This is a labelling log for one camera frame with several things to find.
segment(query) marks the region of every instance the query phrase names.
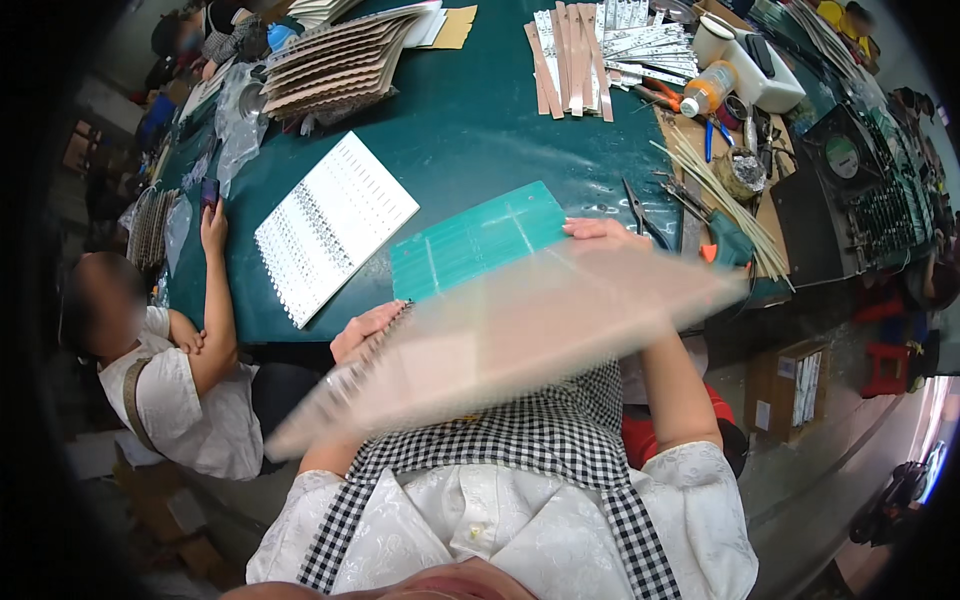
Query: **white shirt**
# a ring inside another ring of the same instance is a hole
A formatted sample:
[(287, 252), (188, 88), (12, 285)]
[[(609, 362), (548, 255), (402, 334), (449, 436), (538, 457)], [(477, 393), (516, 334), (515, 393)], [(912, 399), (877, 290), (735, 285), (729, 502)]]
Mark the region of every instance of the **white shirt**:
[[(736, 479), (715, 444), (684, 444), (630, 471), (684, 598), (745, 598), (757, 560)], [(296, 582), (343, 480), (307, 471), (247, 564), (247, 583)], [(384, 470), (333, 593), (381, 588), (480, 557), (540, 600), (633, 598), (599, 496), (496, 465)]]
[(250, 384), (256, 367), (238, 363), (201, 401), (187, 355), (169, 336), (167, 309), (148, 306), (137, 338), (140, 346), (100, 371), (107, 400), (130, 427), (123, 380), (138, 358), (151, 358), (136, 384), (136, 409), (156, 449), (205, 475), (253, 479), (263, 463), (260, 421), (251, 405)]

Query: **bag strap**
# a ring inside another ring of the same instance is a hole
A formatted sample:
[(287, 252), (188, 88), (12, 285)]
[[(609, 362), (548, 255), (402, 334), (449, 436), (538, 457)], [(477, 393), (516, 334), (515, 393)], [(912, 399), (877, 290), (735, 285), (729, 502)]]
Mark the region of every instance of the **bag strap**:
[(123, 378), (123, 407), (127, 411), (127, 419), (130, 421), (130, 428), (133, 434), (148, 450), (154, 454), (160, 454), (154, 443), (150, 441), (147, 430), (143, 427), (143, 421), (136, 412), (136, 382), (140, 379), (143, 368), (150, 362), (149, 358), (138, 358), (136, 362), (127, 369), (127, 374)]

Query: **blue-handled pliers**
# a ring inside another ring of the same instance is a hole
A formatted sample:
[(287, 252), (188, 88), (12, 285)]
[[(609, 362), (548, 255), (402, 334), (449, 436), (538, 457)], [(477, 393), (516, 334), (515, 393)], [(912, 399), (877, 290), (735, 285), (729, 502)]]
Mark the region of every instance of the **blue-handled pliers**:
[(723, 138), (727, 140), (728, 146), (736, 146), (736, 142), (733, 141), (733, 136), (730, 135), (730, 130), (727, 129), (727, 126), (720, 122), (712, 114), (707, 116), (707, 137), (704, 139), (704, 160), (710, 162), (713, 158), (713, 126), (720, 130), (720, 134), (723, 135)]
[(658, 246), (667, 252), (673, 252), (673, 248), (670, 246), (670, 242), (667, 241), (666, 235), (647, 218), (647, 211), (643, 209), (643, 204), (640, 203), (640, 199), (634, 193), (634, 188), (627, 182), (627, 178), (622, 179), (623, 186), (627, 188), (627, 202), (630, 203), (630, 209), (636, 217), (636, 233), (643, 235), (643, 228), (647, 227), (647, 231), (650, 231), (650, 237), (653, 238)]

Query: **orange-handled pliers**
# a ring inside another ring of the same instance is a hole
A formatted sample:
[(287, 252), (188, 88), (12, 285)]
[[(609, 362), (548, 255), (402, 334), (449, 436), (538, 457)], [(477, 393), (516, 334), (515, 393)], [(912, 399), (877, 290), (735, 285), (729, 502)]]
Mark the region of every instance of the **orange-handled pliers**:
[[(655, 87), (659, 92), (651, 89), (652, 87)], [(680, 112), (680, 102), (684, 99), (683, 94), (673, 91), (664, 82), (652, 77), (644, 77), (643, 84), (634, 85), (634, 89), (648, 103)]]

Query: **white mug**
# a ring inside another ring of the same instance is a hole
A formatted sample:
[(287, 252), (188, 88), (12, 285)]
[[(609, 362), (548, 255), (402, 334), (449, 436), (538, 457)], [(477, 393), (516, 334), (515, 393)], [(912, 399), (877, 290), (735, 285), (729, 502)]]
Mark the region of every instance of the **white mug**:
[(697, 67), (709, 67), (723, 57), (727, 44), (736, 38), (736, 30), (716, 14), (705, 12), (700, 16), (700, 26), (693, 36), (693, 52), (697, 55)]

